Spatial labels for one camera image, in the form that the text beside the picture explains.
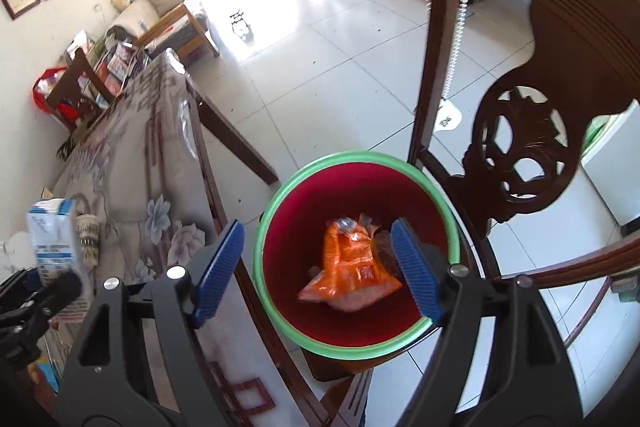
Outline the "orange plastic bag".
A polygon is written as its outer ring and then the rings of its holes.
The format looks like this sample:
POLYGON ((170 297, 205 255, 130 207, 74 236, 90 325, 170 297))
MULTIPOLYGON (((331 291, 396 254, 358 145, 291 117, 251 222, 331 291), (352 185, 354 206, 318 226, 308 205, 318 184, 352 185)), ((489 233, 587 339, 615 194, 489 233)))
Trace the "orange plastic bag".
POLYGON ((299 291, 298 300, 357 312, 399 291, 401 280, 378 257, 377 231, 366 215, 331 221, 323 236, 322 268, 299 291))

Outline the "blue white medicine box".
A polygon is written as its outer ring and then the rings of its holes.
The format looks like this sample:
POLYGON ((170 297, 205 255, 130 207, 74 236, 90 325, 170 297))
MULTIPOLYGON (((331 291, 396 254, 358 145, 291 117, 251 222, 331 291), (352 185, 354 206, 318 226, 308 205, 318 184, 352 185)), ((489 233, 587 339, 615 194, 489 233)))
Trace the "blue white medicine box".
POLYGON ((80 323, 93 299, 93 286, 77 235, 76 216, 75 201, 65 198, 40 200, 26 215, 32 249, 43 283, 54 281, 66 271, 73 271, 81 283, 79 297, 58 314, 61 323, 80 323))

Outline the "patterned paper cup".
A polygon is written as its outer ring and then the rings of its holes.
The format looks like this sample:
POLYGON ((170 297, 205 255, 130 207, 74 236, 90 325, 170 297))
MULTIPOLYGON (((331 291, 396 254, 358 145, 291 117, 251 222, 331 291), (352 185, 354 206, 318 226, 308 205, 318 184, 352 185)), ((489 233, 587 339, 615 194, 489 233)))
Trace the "patterned paper cup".
POLYGON ((101 223, 96 216, 79 215, 76 230, 82 254, 82 263, 87 269, 94 269, 100 262, 101 223))

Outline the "green red trash bin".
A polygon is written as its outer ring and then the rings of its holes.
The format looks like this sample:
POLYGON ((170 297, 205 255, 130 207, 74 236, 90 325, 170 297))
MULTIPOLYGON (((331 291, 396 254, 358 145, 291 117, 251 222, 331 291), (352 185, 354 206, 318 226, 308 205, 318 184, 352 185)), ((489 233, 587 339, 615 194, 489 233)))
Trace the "green red trash bin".
POLYGON ((390 248, 404 218, 423 242, 460 259, 446 199, 413 165, 352 150, 291 176, 260 219, 254 282, 274 327, 315 355, 371 360, 407 348, 432 325, 410 294, 390 248))

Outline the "blue yellow book stack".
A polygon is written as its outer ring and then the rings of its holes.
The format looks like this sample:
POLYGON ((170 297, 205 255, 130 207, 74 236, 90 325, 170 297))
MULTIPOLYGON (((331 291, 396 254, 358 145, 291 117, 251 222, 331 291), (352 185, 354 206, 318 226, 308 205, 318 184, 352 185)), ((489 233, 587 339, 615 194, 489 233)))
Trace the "blue yellow book stack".
POLYGON ((54 323, 37 341, 40 357, 36 365, 56 395, 60 392, 64 367, 78 332, 78 324, 54 323))

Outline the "patterned tablecloth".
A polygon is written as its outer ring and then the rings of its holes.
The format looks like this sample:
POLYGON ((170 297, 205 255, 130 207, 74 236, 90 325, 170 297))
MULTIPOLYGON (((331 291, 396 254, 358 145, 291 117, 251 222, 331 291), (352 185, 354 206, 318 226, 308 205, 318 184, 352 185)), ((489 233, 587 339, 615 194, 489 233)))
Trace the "patterned tablecloth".
POLYGON ((101 223, 93 299, 56 403, 63 426, 321 426, 326 411, 240 258, 214 317, 191 321, 189 263, 232 222, 203 135, 221 115, 175 53, 115 96, 52 198, 101 223))

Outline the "red bag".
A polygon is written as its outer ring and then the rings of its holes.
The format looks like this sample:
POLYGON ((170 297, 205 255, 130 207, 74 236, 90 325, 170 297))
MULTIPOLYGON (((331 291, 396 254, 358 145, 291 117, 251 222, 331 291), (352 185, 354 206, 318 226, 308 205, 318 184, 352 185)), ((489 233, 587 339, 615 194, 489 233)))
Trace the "red bag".
MULTIPOLYGON (((64 72, 66 72, 66 69, 66 66, 48 68, 32 85, 32 99, 36 106, 44 113, 49 115, 54 114, 54 110, 47 102, 47 98, 52 93, 54 87, 58 83, 58 80, 60 80, 64 72)), ((72 124, 78 117, 75 106, 73 106, 67 98, 62 98, 62 100, 58 102, 58 105, 55 106, 55 109, 64 121, 71 122, 72 124)))

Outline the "far wooden dining chair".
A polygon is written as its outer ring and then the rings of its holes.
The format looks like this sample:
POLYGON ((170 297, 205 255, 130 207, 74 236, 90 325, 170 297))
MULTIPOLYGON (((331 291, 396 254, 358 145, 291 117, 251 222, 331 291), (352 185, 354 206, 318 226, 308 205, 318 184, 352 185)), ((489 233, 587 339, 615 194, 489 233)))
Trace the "far wooden dining chair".
POLYGON ((81 77, 89 80, 90 86, 104 98, 107 105, 110 105, 115 98, 106 84, 96 75, 85 52, 78 48, 72 64, 65 69, 51 92, 44 97, 47 109, 50 109, 51 114, 70 133, 77 129, 76 121, 100 116, 103 112, 99 104, 82 91, 79 83, 81 77))

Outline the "white refrigerator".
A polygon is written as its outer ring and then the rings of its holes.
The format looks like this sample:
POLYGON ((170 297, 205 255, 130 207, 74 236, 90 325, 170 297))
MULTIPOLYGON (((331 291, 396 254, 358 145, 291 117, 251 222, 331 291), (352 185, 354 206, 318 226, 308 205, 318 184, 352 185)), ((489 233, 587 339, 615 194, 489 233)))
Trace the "white refrigerator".
POLYGON ((582 154, 582 169, 623 227, 639 218, 639 103, 597 122, 601 127, 582 154))

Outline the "magazine rack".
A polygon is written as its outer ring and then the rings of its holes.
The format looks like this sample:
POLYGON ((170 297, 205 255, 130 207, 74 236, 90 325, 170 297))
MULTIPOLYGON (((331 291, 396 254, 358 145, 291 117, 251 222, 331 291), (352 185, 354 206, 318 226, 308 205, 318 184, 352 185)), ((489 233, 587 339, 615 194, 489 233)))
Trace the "magazine rack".
POLYGON ((113 96, 151 62, 149 53, 135 46, 132 37, 120 28, 110 29, 99 39, 89 37, 84 30, 78 32, 65 52, 67 66, 78 51, 85 54, 93 72, 113 96))

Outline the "small black stool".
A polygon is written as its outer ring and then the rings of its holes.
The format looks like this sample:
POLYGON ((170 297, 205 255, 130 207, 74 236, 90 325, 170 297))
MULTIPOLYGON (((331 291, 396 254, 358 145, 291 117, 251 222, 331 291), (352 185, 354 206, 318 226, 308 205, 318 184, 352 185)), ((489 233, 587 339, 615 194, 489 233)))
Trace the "small black stool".
POLYGON ((231 29, 233 33, 243 42, 249 42, 253 39, 253 31, 250 24, 247 23, 242 11, 236 11, 230 15, 231 29))

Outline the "wooden sofa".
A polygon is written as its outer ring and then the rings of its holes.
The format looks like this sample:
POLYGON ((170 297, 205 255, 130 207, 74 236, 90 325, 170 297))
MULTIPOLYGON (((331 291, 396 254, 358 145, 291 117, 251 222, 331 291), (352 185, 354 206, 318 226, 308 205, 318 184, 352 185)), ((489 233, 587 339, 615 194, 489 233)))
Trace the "wooden sofa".
POLYGON ((134 0, 106 35, 142 46, 152 58, 172 49, 186 65, 206 52, 219 55, 201 0, 134 0))

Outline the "near carved wooden chair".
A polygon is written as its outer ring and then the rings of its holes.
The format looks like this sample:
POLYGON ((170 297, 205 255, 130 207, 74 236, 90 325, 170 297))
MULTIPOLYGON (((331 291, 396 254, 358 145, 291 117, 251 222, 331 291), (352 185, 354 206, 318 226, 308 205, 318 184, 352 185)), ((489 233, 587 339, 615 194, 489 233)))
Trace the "near carved wooden chair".
POLYGON ((570 184, 594 118, 639 98, 639 0, 532 0, 532 57, 500 76, 477 109, 463 173, 427 150, 436 101, 454 64, 463 0, 430 0, 431 17, 409 160, 439 182, 480 256, 482 272, 450 265, 439 340, 404 426, 634 426, 639 362, 631 359, 590 411, 541 289, 634 269, 639 239, 547 269, 501 275, 491 222, 549 207, 570 184))

